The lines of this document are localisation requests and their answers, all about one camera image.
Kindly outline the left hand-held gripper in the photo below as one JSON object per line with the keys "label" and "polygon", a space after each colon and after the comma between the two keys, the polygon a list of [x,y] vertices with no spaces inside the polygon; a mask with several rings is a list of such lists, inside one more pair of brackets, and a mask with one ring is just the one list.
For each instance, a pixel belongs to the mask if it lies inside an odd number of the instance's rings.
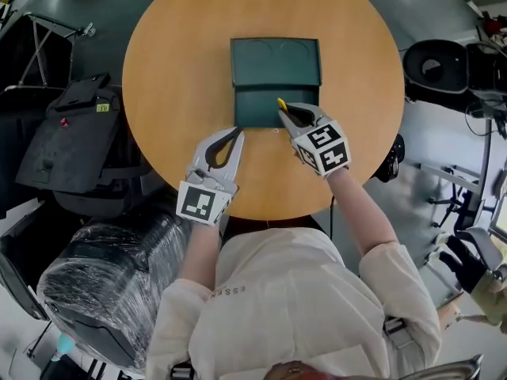
{"label": "left hand-held gripper", "polygon": [[[241,128],[218,131],[201,141],[185,180],[180,182],[176,213],[182,219],[216,225],[230,206],[241,161],[245,133]],[[213,170],[222,170],[223,177]]]}

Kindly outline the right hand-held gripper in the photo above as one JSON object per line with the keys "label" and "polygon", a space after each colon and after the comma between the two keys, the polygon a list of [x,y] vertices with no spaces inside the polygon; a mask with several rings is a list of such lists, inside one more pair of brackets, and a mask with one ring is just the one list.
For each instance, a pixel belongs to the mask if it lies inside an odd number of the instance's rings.
{"label": "right hand-held gripper", "polygon": [[291,138],[292,147],[305,165],[320,177],[348,168],[351,163],[349,143],[336,120],[317,105],[292,102],[278,115]]}

